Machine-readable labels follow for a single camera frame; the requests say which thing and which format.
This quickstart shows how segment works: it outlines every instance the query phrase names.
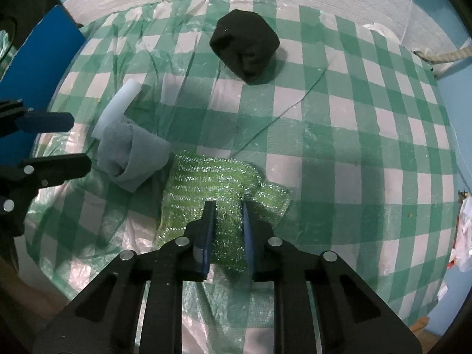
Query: crumpled black fabric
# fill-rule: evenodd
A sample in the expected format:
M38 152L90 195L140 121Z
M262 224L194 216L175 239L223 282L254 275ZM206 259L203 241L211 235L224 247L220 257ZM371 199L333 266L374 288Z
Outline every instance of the crumpled black fabric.
M259 14L235 9L218 20L209 45L234 74L252 82L264 72L280 41Z

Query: silver screw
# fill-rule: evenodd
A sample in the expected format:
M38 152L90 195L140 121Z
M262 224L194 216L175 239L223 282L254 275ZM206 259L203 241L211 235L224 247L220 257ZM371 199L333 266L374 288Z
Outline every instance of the silver screw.
M26 174L32 174L32 173L35 171L35 168L33 168L31 165L26 165L26 166L23 168L23 171L24 171Z
M323 258L328 262L334 262L337 260L337 254L329 250L328 252L324 252Z
M176 238L176 245L177 246L185 246L190 242L190 240L187 237L179 237Z
M134 252L132 250L123 250L120 254L119 257L122 261L127 261L133 258Z
M3 210L5 210L7 213L10 213L10 211L13 211L14 208L15 208L15 203L11 201L11 199L7 199L3 203Z
M271 237L267 242L270 246L274 247L282 245L282 240L279 237Z

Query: crumpled gray towel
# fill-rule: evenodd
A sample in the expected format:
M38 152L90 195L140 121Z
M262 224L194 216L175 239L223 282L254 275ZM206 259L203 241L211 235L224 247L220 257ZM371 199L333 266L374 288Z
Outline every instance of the crumpled gray towel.
M133 122L110 124L98 146L98 168L119 187L135 192L169 160L171 145Z

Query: checkered tablecloth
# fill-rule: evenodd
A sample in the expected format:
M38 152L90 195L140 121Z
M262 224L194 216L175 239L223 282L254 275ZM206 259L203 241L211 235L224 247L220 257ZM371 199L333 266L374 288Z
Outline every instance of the checkered tablecloth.
M235 8L258 12L280 37L256 85L209 47L217 20ZM174 150L253 163L292 190L278 236L307 252L338 252L405 323L435 305L455 225L455 154L419 58L341 17L273 0L146 4L83 32L88 42L50 107L76 124L43 135L36 156L85 151L95 167L91 131L133 78L143 88L127 117ZM152 248L161 178L130 194L94 168L42 190L26 219L29 254L72 298L123 248ZM183 323L204 352L271 346L271 286L212 267L185 292Z

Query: sparkly green scrubbing cloth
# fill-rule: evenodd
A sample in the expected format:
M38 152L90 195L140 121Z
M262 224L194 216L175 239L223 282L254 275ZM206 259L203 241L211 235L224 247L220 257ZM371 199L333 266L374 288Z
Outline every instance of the sparkly green scrubbing cloth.
M264 182L257 170L234 159L179 153L162 198L157 246L181 236L185 226L201 217L205 201L217 203L213 263L228 269L246 268L241 232L241 201L258 204L258 216L277 225L290 203L290 191Z

